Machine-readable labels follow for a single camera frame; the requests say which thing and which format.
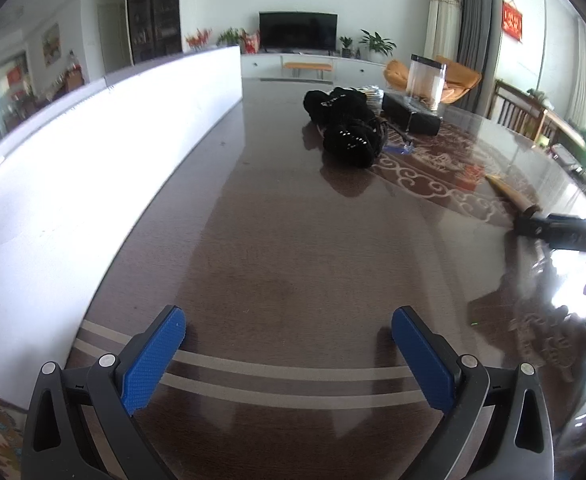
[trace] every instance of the white cabinet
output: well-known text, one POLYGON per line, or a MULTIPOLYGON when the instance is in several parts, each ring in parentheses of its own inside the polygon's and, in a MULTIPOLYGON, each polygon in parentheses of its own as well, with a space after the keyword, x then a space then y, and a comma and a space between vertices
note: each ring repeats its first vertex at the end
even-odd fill
MULTIPOLYGON (((384 79, 384 65, 344 59, 342 57, 309 56, 307 54, 244 54, 242 56, 242 77, 246 78, 294 78, 292 70, 283 69, 286 62, 330 64, 333 70, 324 73, 325 81, 332 81, 335 86, 344 88, 377 85, 387 88, 384 79)), ((300 79, 320 79, 314 70, 302 70, 300 79)))
POLYGON ((384 65, 369 63, 358 59, 339 59, 335 73, 335 84, 342 87, 358 88, 366 85, 377 85, 386 88, 384 65))
POLYGON ((282 77, 282 64, 279 54, 245 54, 241 57, 241 66, 242 77, 282 77))

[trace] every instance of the metal screw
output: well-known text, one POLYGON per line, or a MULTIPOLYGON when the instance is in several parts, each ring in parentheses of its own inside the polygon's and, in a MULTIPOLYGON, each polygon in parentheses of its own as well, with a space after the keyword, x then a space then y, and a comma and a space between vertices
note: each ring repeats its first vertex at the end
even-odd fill
POLYGON ((466 354, 462 356, 462 364, 467 368, 475 368, 477 366, 477 359, 472 355, 466 354))
POLYGON ((115 363, 115 355, 105 354, 102 357, 100 357, 100 360, 98 362, 102 368, 108 368, 109 366, 113 366, 113 363, 115 363))
POLYGON ((522 370, 522 373, 526 375, 533 375, 535 373, 535 368, 533 365, 528 363, 522 363, 519 369, 522 370))
POLYGON ((44 375, 52 374, 53 370, 55 370, 55 363, 45 363, 42 367, 42 373, 44 375))

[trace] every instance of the blue gripper pad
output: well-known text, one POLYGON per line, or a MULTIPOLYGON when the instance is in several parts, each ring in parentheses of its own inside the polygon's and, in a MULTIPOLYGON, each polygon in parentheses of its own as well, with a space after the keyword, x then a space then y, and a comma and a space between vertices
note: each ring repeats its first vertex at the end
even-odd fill
POLYGON ((393 313, 391 333, 429 406, 448 413, 455 403, 453 376, 413 320, 401 308, 393 313))
POLYGON ((186 317, 174 308, 124 374, 120 399, 129 415, 148 404, 185 333, 186 317))

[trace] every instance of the gray curtain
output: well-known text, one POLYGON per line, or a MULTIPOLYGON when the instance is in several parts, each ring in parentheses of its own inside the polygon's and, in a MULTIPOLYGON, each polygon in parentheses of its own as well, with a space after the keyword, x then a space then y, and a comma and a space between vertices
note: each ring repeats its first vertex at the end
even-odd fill
MULTIPOLYGON (((457 62, 484 76, 490 39, 492 0, 463 0, 462 28, 457 49, 457 62)), ((455 103, 455 106, 474 112, 477 109, 482 83, 455 103)))

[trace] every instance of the wooden handle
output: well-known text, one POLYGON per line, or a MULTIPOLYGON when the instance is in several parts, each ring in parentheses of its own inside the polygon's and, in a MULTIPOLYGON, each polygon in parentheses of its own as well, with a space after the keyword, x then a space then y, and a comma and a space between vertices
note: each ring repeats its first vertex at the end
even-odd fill
POLYGON ((500 177, 495 175, 486 175, 486 180, 500 193, 502 193, 510 202, 518 209, 518 211, 526 216, 531 216, 533 213, 540 211, 537 204, 531 202, 522 193, 513 189, 506 184, 500 177))

